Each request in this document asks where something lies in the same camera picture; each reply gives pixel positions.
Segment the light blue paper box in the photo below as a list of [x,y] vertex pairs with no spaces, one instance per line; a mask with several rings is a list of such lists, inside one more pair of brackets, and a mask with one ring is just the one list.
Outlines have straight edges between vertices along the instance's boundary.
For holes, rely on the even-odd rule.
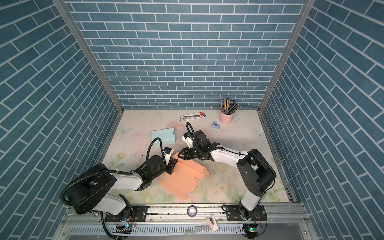
[[164,145],[173,145],[176,143],[175,129],[168,128],[152,131],[152,139],[160,138]]

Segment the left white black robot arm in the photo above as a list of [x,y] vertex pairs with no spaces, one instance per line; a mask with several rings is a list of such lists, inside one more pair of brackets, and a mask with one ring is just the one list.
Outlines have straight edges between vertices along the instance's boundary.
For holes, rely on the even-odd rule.
[[110,170],[97,164],[70,182],[61,192],[60,201],[75,209],[78,215],[88,212],[105,212],[116,216],[121,222],[133,217],[133,207],[128,199],[116,197],[110,190],[128,189],[142,191],[163,173],[172,174],[178,159],[152,156],[138,169],[130,172]]

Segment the pink paper box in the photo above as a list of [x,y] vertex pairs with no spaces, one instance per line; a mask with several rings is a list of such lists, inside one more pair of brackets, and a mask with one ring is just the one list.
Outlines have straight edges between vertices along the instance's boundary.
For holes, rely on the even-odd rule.
[[178,152],[173,155],[174,160],[178,160],[171,174],[164,173],[158,180],[159,185],[171,193],[182,203],[190,199],[190,195],[198,185],[198,180],[204,177],[208,180],[210,173],[208,170],[193,160],[183,160],[178,158]]

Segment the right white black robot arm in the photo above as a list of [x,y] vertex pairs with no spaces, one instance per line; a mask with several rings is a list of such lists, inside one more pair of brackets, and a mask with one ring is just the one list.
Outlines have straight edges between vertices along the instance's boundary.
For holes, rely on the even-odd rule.
[[185,161],[199,159],[224,163],[239,170],[247,191],[239,203],[241,216],[248,220],[256,215],[256,207],[264,193],[275,182],[276,172],[256,149],[248,152],[211,143],[202,131],[185,133],[183,142],[188,146],[178,154]]

